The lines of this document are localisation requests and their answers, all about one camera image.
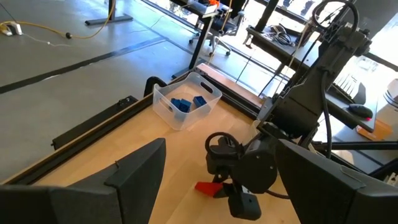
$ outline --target table edge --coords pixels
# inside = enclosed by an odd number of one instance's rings
[[[188,71],[184,75],[176,78],[171,83],[176,83],[182,81],[190,72],[197,72],[206,78],[211,84],[219,88],[223,92],[221,100],[237,109],[242,114],[246,115],[251,119],[256,119],[260,107],[256,106],[251,101],[247,100],[245,97],[236,93],[232,89],[228,88],[224,84],[218,82],[206,72],[201,71],[199,68],[194,68]],[[43,176],[47,175],[52,170],[56,169],[67,160],[74,157],[76,154],[84,151],[90,145],[94,144],[97,140],[101,139],[103,136],[116,129],[128,119],[132,118],[136,114],[140,113],[142,110],[146,109],[152,104],[153,94],[147,95],[142,100],[139,100],[113,115],[112,117],[104,120],[99,125],[87,130],[84,134],[72,140],[71,142],[65,144],[64,146],[57,149],[52,154],[44,157],[43,159],[37,161],[36,163],[26,167],[22,171],[9,177],[2,184],[22,184],[30,185],[35,181],[39,180]]]

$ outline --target concrete floor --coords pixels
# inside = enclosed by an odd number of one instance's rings
[[[0,1],[18,21],[75,35],[94,33],[99,27],[86,27],[84,21],[104,18],[108,13],[103,0]],[[50,154],[53,138],[119,99],[128,95],[141,99],[148,77],[157,76],[169,82],[173,74],[188,67],[195,48],[195,44],[188,43],[193,35],[191,29],[140,1],[118,0],[116,12],[129,14],[134,20],[109,24],[88,40],[67,40],[27,26],[22,27],[24,33],[43,42],[26,35],[0,35],[0,50],[7,52],[0,54],[0,89],[83,60],[130,49],[117,57],[0,95],[0,181]],[[1,11],[0,21],[8,20],[8,15]],[[47,42],[63,45],[54,47]],[[208,60],[210,50],[206,45],[201,57]],[[235,53],[226,57],[224,53],[218,48],[211,64],[231,78],[241,74],[239,84],[260,93],[272,74],[253,63],[243,70],[245,58]],[[278,84],[274,80],[264,93],[273,93]]]

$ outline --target wooden board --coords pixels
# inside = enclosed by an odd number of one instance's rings
[[[166,138],[165,171],[150,223],[251,223],[229,214],[227,199],[209,198],[194,190],[198,181],[211,181],[207,173],[205,139],[213,132],[245,138],[252,120],[219,101],[202,121],[174,131],[152,107],[125,122],[88,149],[40,179],[36,185],[68,186],[140,148],[155,138]],[[271,188],[285,194],[280,181]],[[299,223],[288,200],[258,195],[262,217],[258,223]]]

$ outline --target clear plastic container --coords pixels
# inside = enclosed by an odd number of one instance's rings
[[[195,96],[202,96],[206,104],[197,108],[193,103]],[[155,84],[153,109],[173,129],[182,130],[210,114],[221,96],[219,89],[192,72],[184,81],[163,88]],[[191,102],[190,112],[180,111],[171,103],[172,98]]]

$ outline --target orange object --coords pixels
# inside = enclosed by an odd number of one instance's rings
[[[377,119],[373,133],[367,132],[360,126],[356,127],[356,132],[372,141],[381,141],[392,134],[392,127]]]
[[[217,7],[220,6],[220,2],[217,1],[217,0],[209,0],[209,3],[210,3],[211,5],[217,5]]]

